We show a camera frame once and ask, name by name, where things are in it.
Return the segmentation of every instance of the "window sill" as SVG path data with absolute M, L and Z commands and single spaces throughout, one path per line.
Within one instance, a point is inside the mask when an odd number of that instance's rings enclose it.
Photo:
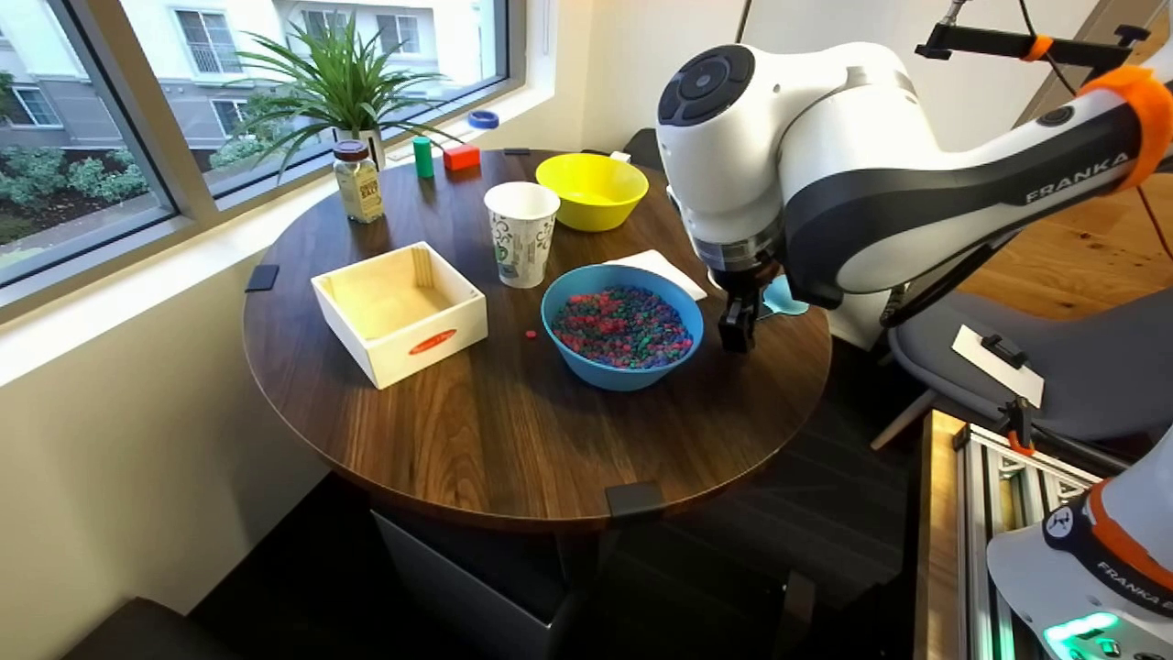
M 488 103 L 507 120 L 551 100 L 551 84 L 520 84 Z M 181 296 L 182 290 L 265 254 L 304 208 L 335 192 L 335 175 L 314 175 L 267 205 L 255 205 L 172 251 L 144 258 L 113 274 L 77 286 L 0 328 L 0 386 L 39 369 L 45 362 L 118 331 L 119 321 Z

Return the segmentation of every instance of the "round wooden table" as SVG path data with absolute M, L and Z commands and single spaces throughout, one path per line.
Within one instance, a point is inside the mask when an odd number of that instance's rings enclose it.
M 706 286 L 706 337 L 691 362 L 644 392 L 581 386 L 537 331 L 537 290 L 496 280 L 481 196 L 532 180 L 546 153 L 488 149 L 465 180 L 387 167 L 386 222 L 347 222 L 320 202 L 271 244 L 271 290 L 245 296 L 245 358 L 275 414 L 336 474 L 391 505 L 481 526 L 590 528 L 663 512 L 762 469 L 811 420 L 833 365 L 820 310 L 762 320 L 756 350 L 716 337 L 723 292 L 682 221 L 651 192 L 603 235 L 556 229 L 546 284 L 567 266 L 660 251 Z M 488 337 L 391 389 L 375 389 L 324 321 L 311 274 L 430 241 L 488 296 Z

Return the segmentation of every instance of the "dark floor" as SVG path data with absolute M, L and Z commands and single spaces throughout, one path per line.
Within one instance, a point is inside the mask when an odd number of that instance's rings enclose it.
M 919 430 L 867 440 L 911 397 L 840 345 L 817 418 L 762 478 L 619 534 L 563 656 L 768 656 L 793 573 L 817 616 L 788 656 L 908 656 Z M 335 478 L 189 620 L 242 656 L 481 656 L 404 593 L 363 491 Z

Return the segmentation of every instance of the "chair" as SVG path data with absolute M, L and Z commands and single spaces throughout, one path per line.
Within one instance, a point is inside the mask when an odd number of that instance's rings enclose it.
M 947 406 L 1004 430 L 1015 397 L 953 351 L 960 328 L 1020 351 L 1043 376 L 1040 409 L 1029 409 L 1027 420 L 1048 440 L 1086 449 L 1125 435 L 1154 440 L 1173 420 L 1173 290 L 1070 321 L 947 292 L 888 331 L 892 354 L 931 389 L 911 406 Z

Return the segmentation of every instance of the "yellow bowl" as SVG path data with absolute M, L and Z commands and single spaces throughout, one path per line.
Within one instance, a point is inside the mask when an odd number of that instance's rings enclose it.
M 647 196 L 647 175 L 603 153 L 556 153 L 535 171 L 562 199 L 556 221 L 576 230 L 612 230 Z

